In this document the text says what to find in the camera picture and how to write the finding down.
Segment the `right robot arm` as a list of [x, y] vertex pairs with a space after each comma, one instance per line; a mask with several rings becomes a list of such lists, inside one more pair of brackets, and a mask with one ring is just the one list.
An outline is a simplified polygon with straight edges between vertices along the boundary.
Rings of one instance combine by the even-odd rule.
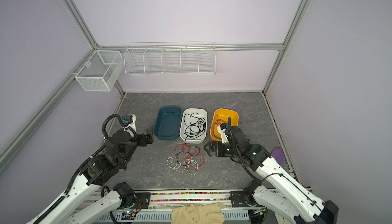
[[253, 179], [243, 191], [231, 193], [236, 207], [264, 206], [292, 224], [335, 224], [338, 206], [303, 187], [260, 144], [253, 144], [237, 126], [218, 126], [221, 141], [210, 141], [208, 155], [229, 157]]

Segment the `white plastic bin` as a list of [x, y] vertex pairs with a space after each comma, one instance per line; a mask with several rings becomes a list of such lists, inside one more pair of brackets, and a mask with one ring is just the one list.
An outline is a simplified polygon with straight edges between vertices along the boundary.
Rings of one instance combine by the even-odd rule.
[[183, 112], [180, 138], [189, 144], [201, 144], [207, 134], [208, 113], [204, 109], [188, 108]]

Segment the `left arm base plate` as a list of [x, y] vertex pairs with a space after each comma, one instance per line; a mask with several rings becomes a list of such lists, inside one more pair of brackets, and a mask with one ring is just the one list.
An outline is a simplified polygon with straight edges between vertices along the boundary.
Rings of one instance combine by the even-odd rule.
[[150, 192], [137, 192], [120, 196], [122, 209], [148, 209], [151, 199]]

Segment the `small white mesh basket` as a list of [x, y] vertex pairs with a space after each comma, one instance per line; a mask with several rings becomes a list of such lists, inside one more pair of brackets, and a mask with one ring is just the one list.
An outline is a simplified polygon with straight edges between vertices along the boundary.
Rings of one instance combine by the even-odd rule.
[[124, 60], [120, 51], [96, 50], [75, 78], [84, 91], [110, 92], [123, 68]]

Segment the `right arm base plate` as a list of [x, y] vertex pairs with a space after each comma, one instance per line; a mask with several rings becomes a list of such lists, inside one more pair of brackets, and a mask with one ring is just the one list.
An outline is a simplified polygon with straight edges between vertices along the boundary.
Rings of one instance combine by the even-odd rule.
[[235, 208], [264, 207], [264, 205], [260, 205], [256, 202], [254, 193], [254, 191], [245, 190], [231, 191], [229, 194], [231, 206]]

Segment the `yellow plastic bin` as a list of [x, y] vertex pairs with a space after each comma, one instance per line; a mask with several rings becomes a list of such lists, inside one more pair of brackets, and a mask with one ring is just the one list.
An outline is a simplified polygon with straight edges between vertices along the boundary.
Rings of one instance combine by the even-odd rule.
[[239, 114], [234, 110], [220, 108], [214, 112], [212, 124], [210, 127], [210, 136], [213, 141], [221, 141], [221, 134], [218, 132], [218, 128], [228, 122], [228, 118], [231, 118], [231, 125], [239, 125]]

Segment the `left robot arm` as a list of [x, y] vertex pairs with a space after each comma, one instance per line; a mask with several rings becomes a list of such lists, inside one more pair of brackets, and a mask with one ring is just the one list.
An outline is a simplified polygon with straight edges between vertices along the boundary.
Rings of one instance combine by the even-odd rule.
[[153, 129], [138, 134], [134, 127], [123, 125], [109, 136], [102, 125], [105, 143], [88, 157], [73, 173], [65, 190], [40, 214], [32, 224], [91, 224], [102, 215], [121, 208], [132, 209], [138, 199], [125, 182], [119, 183], [101, 199], [79, 212], [75, 210], [96, 190], [105, 189], [110, 178], [126, 170], [136, 149], [153, 143]]

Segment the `cream work glove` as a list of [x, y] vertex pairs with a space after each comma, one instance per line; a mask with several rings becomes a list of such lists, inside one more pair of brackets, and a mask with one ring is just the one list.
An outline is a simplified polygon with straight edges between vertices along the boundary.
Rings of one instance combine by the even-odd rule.
[[222, 205], [192, 205], [173, 209], [172, 224], [223, 224], [224, 214], [220, 213]]

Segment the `teal plastic bin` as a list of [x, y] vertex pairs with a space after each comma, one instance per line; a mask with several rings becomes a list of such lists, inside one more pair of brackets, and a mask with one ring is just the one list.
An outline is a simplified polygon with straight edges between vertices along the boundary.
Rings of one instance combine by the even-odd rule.
[[172, 141], [179, 137], [182, 109], [178, 106], [164, 106], [157, 116], [154, 135], [159, 140]]

